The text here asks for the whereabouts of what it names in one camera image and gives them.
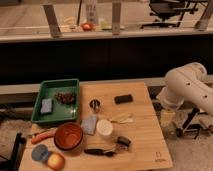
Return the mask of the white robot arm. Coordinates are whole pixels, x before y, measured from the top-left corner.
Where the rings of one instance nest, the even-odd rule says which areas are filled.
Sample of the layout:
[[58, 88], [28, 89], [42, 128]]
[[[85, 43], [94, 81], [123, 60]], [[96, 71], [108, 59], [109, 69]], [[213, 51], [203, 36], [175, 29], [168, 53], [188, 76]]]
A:
[[188, 100], [213, 117], [213, 89], [204, 83], [206, 77], [206, 68], [198, 62], [173, 68], [166, 73], [157, 99], [164, 109], [172, 111]]

